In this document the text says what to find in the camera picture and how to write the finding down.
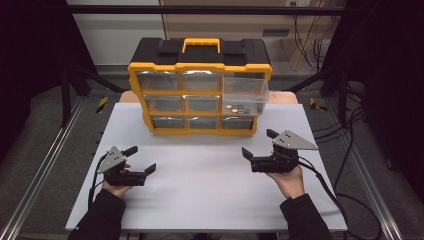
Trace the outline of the black horizontal frame bar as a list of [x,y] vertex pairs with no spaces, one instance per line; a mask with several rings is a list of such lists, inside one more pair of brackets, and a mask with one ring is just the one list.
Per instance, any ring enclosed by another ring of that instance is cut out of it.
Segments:
[[364,12],[347,7],[259,7],[259,6],[152,6],[152,5],[46,5],[51,11],[71,14],[189,14],[189,15],[300,15],[344,16]]

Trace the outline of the person's left hand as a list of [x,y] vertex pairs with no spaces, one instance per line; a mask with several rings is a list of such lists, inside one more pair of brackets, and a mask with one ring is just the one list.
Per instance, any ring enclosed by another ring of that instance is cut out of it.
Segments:
[[102,188],[115,195],[116,197],[122,198],[126,192],[132,189],[132,186],[113,186],[110,185],[107,181],[104,181],[102,183]]

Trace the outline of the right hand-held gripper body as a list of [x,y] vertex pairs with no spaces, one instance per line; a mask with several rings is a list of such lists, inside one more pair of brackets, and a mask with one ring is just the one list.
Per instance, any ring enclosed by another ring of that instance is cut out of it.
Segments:
[[290,130],[272,139],[273,150],[269,156],[253,155],[249,160],[251,170],[261,173],[289,173],[299,165],[299,150],[317,150],[318,146]]

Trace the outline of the beige wooden furniture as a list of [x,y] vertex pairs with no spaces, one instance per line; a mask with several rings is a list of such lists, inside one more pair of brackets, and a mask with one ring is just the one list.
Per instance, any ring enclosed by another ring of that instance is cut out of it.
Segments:
[[[331,7],[336,0],[159,0],[162,6]],[[283,47],[286,61],[297,71],[312,58],[312,43],[329,40],[337,28],[330,16],[188,15],[162,16],[167,38],[262,38]]]

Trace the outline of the yellow black floor marker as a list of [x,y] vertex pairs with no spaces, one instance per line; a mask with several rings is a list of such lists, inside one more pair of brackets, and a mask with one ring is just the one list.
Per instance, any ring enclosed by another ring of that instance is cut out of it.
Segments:
[[109,97],[106,97],[106,96],[102,97],[100,99],[99,104],[98,104],[97,109],[96,109],[96,113],[101,113],[103,111],[108,99],[109,99]]
[[317,110],[317,111],[321,111],[321,112],[328,111],[328,108],[327,107],[325,107],[325,106],[318,106],[314,98],[310,98],[310,108],[312,110]]

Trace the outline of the clear plastic drawer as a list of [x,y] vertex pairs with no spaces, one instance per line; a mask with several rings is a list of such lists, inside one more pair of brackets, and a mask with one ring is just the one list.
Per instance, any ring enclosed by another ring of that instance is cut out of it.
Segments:
[[222,85],[222,113],[232,113],[226,105],[244,105],[246,116],[260,116],[269,100],[268,80],[263,73],[226,73]]

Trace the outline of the aluminium floor rail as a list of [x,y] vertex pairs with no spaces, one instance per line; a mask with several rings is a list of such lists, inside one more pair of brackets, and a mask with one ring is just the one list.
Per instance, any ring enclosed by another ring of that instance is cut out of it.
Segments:
[[86,97],[76,97],[68,122],[58,131],[25,194],[0,231],[0,240],[15,240],[18,236],[86,101]]
[[387,240],[404,240],[390,210],[383,199],[374,179],[363,162],[358,149],[354,144],[354,137],[350,132],[342,136],[344,145],[348,148],[351,162],[359,178],[361,186],[367,196],[373,213],[377,217],[382,232]]

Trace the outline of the wooden table board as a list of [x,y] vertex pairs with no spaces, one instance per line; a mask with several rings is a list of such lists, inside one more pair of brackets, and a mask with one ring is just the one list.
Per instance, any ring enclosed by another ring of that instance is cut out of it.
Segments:
[[[125,91],[119,100],[120,103],[138,103],[139,99],[133,91]],[[293,92],[270,91],[269,104],[297,104],[298,100]]]

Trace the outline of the black metal stand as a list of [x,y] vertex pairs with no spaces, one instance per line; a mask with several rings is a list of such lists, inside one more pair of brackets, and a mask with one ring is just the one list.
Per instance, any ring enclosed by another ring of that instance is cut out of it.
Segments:
[[288,91],[297,93],[318,80],[324,81],[320,89],[320,93],[323,97],[330,97],[335,93],[335,91],[338,91],[337,119],[343,127],[347,127],[346,103],[348,77],[343,66],[333,64],[312,75],[306,80],[288,88]]
[[103,77],[100,77],[97,73],[89,71],[79,65],[69,65],[65,67],[62,70],[60,79],[62,95],[62,127],[65,127],[70,122],[72,116],[70,87],[74,88],[78,96],[88,96],[91,88],[88,86],[86,80],[91,79],[115,93],[125,92],[124,88],[111,83]]

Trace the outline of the white background cabinet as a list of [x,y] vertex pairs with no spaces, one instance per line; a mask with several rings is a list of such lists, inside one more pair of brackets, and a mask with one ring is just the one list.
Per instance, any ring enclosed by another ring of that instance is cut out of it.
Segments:
[[[67,0],[69,5],[159,6],[159,0]],[[164,38],[160,14],[75,14],[95,65],[127,66],[143,37]]]

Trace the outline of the black curtain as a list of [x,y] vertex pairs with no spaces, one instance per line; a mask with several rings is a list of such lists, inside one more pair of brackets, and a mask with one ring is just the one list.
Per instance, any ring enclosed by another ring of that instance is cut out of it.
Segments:
[[67,0],[0,0],[0,163],[34,96],[61,84],[65,67],[96,67]]
[[424,203],[424,0],[347,0],[330,46],[332,61],[346,40],[345,71],[365,86],[365,110],[388,159]]

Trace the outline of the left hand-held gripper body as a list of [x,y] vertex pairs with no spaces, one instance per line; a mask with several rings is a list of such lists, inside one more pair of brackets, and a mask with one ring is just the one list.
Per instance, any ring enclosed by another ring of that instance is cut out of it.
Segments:
[[145,172],[131,172],[126,169],[127,157],[116,146],[100,158],[96,173],[102,174],[104,180],[113,186],[143,186],[147,175]]

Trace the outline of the yellow black storage cabinet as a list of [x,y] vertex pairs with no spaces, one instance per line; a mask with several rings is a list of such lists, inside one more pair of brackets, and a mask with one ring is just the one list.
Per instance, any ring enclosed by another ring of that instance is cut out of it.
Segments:
[[[261,39],[228,41],[220,38],[143,38],[128,66],[130,85],[138,99],[140,87],[137,73],[143,70],[210,70],[221,73],[223,77],[226,73],[263,73],[268,81],[272,76],[272,66]],[[254,132],[240,135],[256,133],[259,116],[254,117]]]

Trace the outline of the person's right hand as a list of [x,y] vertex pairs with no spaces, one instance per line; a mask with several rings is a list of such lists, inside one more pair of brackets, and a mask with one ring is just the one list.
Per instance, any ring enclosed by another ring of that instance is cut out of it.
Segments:
[[286,199],[295,199],[305,194],[303,171],[297,165],[289,173],[267,173],[278,186]]

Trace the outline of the set of clear cabinet drawers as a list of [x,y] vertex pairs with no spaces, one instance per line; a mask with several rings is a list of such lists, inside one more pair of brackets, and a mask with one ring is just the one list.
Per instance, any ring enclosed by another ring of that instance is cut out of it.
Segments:
[[223,75],[210,70],[139,71],[143,120],[155,134],[254,132],[256,118],[222,113]]

